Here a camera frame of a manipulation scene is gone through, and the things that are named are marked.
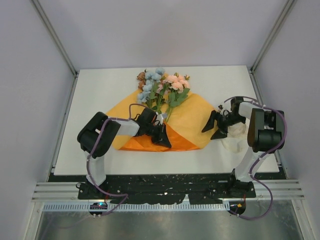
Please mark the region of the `cream ribbon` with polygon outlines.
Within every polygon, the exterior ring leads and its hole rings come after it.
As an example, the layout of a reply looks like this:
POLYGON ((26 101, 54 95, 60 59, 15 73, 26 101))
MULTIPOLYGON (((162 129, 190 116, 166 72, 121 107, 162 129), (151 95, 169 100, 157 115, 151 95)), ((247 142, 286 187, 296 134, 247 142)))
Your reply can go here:
POLYGON ((246 151, 248 148, 247 125, 240 122, 229 126, 227 130, 227 137, 220 140, 223 147, 235 154, 246 151))

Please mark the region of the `orange wrapping paper sheet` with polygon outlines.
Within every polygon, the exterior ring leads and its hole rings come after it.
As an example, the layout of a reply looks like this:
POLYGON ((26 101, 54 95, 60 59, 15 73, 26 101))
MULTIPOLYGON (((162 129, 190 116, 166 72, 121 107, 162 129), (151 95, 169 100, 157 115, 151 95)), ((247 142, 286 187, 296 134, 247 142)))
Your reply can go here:
POLYGON ((112 142, 115 150, 142 152, 181 152, 203 149, 211 141, 217 127, 202 132, 215 108, 200 95, 189 92, 181 105, 175 107, 166 124, 171 148, 155 145, 151 137, 117 135, 112 142))

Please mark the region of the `fake flower bouquet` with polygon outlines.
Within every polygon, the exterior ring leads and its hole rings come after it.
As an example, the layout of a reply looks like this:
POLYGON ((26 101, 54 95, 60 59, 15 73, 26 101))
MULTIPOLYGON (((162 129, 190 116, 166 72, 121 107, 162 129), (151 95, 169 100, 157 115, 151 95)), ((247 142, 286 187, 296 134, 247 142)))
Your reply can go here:
POLYGON ((158 67, 155 71, 144 70, 140 72, 136 79, 138 80, 138 89, 136 102, 141 105, 146 105, 148 108, 162 113, 162 105, 165 103, 164 98, 164 83, 165 69, 158 67))

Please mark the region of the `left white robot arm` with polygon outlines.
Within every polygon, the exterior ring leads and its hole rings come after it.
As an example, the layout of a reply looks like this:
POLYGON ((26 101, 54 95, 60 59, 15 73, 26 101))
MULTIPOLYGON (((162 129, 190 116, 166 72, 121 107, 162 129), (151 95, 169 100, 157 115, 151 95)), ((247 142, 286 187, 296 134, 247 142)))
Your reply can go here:
POLYGON ((170 149, 172 144, 167 135, 164 119, 166 114, 144 107, 136 117, 109 117, 97 112, 77 136, 81 150, 86 156, 86 179, 89 182, 89 193, 96 199, 105 195, 126 197, 127 194, 107 192, 103 184, 106 181, 105 154, 110 149, 116 136, 140 137, 149 136, 153 145, 170 149))

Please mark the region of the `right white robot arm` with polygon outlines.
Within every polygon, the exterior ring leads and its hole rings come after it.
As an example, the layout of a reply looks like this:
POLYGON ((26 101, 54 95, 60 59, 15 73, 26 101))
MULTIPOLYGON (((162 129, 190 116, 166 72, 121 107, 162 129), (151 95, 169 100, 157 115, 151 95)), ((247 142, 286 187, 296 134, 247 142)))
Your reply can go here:
POLYGON ((212 110, 202 133, 217 127, 211 140, 225 139, 228 128, 235 124, 244 124, 249 120, 247 132, 248 149, 240 162, 234 168, 225 184, 223 193, 231 197, 242 197, 253 190, 255 174, 263 161, 276 150, 284 146, 287 136, 287 124, 283 111, 260 105, 254 98, 234 96, 229 98, 230 110, 224 113, 223 105, 219 111, 212 110))

